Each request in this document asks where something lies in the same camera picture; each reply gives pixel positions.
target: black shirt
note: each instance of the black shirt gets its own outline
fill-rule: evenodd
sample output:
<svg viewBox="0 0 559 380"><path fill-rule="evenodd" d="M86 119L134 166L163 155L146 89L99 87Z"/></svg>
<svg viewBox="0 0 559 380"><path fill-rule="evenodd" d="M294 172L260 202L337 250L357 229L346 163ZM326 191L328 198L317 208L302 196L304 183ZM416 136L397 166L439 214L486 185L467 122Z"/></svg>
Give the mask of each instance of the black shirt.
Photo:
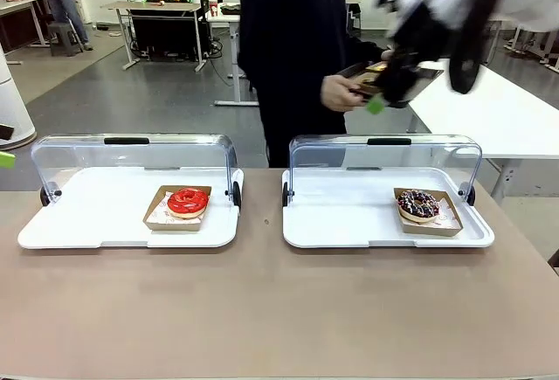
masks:
<svg viewBox="0 0 559 380"><path fill-rule="evenodd" d="M257 89L320 103L324 77L383 51L346 21L345 0L241 0L239 64Z"/></svg>

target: table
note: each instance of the table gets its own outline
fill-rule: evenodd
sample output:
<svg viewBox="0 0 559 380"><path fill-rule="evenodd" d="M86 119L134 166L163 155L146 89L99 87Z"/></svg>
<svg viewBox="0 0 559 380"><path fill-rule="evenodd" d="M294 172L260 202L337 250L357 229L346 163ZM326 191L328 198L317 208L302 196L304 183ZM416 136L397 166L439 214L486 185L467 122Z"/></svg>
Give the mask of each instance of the table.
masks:
<svg viewBox="0 0 559 380"><path fill-rule="evenodd" d="M216 107L257 107L257 101L241 100L241 83L244 77L238 67L238 24L241 21L240 15L224 15L221 7L225 5L237 3L220 3L217 6L217 16L212 16L210 12L206 12L206 20L212 24L227 24L229 27L229 37L231 41L231 69L233 78L234 100L216 100Z"/></svg>
<svg viewBox="0 0 559 380"><path fill-rule="evenodd" d="M115 2L102 6L101 9L115 10L116 16L119 18L119 25L121 26L122 37L124 38L124 46L126 47L126 52L128 55L128 63L122 67L122 70L127 70L132 66L135 66L140 62L140 59L136 58L130 49L130 41L128 41L128 36L126 29L124 28L124 23L122 23L121 10L126 10L128 16L135 18L135 16L130 12L131 10L153 10L153 11L181 11L183 15L180 17L168 17L168 16L140 16L138 18L142 19L161 19L161 20L190 20L194 22L194 27L196 29L196 43L198 52L198 66L196 67L196 72L198 73L202 70L206 64L206 59L202 54L202 45L200 43L200 32L198 30L198 21L196 12L200 10L200 4L193 3L166 3L163 6L157 5L157 3L143 3L143 2Z"/></svg>
<svg viewBox="0 0 559 380"><path fill-rule="evenodd" d="M485 250L302 251L281 173L247 169L223 249L24 251L38 193L0 193L11 378L511 378L557 374L559 277L478 187Z"/></svg>
<svg viewBox="0 0 559 380"><path fill-rule="evenodd" d="M441 69L446 69L445 64L438 63ZM484 66L469 94L454 92L444 72L410 107L410 132L421 121L433 134L472 138L481 146L484 159L504 160L491 194L498 203L522 160L559 159L559 111Z"/></svg>
<svg viewBox="0 0 559 380"><path fill-rule="evenodd" d="M35 13L35 9L33 9L33 4L38 1L40 0L18 0L16 2L0 0L0 17L9 15L10 13L14 13L16 11L29 9L31 11L31 15L33 16L33 23L35 24L35 29L37 30L38 40L40 41L39 46L48 47L49 45L45 41L41 25L38 22L37 13ZM10 66L23 64L22 61L7 61L7 63Z"/></svg>
<svg viewBox="0 0 559 380"><path fill-rule="evenodd" d="M524 31L524 36L521 41L521 49L516 48L518 39L520 38L521 32ZM559 55L556 53L551 53L555 41L557 40L557 34L559 31L555 30L552 32L532 32L522 29L521 26L516 28L516 33L514 34L513 40L510 44L505 45L505 49L515 52L517 54L526 55L526 52L531 52L540 58L540 64L546 66L548 69L556 71L555 66L550 64L551 59L556 59L556 63L559 65Z"/></svg>

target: black handle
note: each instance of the black handle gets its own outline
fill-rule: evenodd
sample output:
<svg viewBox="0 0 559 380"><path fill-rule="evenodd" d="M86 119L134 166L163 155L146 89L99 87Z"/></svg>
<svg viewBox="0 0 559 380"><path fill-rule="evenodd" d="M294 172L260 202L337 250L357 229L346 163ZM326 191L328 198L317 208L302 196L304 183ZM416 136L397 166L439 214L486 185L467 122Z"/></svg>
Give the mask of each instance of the black handle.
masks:
<svg viewBox="0 0 559 380"><path fill-rule="evenodd" d="M107 146L147 146L148 137L111 137L105 139Z"/></svg>
<svg viewBox="0 0 559 380"><path fill-rule="evenodd" d="M0 140L11 140L14 135L14 127L0 124Z"/></svg>
<svg viewBox="0 0 559 380"><path fill-rule="evenodd" d="M368 146L410 146L411 138L369 138Z"/></svg>

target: display case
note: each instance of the display case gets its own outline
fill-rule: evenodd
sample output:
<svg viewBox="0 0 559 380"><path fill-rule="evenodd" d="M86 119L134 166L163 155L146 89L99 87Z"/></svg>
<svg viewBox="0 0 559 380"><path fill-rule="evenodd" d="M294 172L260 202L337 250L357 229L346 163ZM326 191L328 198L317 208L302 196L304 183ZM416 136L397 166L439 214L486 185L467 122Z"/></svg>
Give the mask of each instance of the display case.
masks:
<svg viewBox="0 0 559 380"><path fill-rule="evenodd" d="M19 234L24 248L219 247L235 237L244 176L226 136L49 136L31 158L44 208ZM199 231L146 226L167 185L209 188Z"/></svg>
<svg viewBox="0 0 559 380"><path fill-rule="evenodd" d="M480 146L459 135L299 137L282 179L284 237L301 248L487 247L494 235L474 208L481 157ZM406 231L401 190L445 196L458 234Z"/></svg>

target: hand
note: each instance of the hand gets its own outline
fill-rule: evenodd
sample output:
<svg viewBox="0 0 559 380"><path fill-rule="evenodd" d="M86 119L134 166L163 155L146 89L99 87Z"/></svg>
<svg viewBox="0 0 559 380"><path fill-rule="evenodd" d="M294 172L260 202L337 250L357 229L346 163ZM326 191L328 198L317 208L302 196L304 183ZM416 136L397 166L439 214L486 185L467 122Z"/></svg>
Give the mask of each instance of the hand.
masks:
<svg viewBox="0 0 559 380"><path fill-rule="evenodd" d="M382 61L389 61L392 58L393 55L394 55L394 50L386 50L381 55L381 60Z"/></svg>
<svg viewBox="0 0 559 380"><path fill-rule="evenodd" d="M322 81L322 105L335 112L349 112L362 107L365 104L363 97L349 91L358 88L359 85L340 75L327 76Z"/></svg>

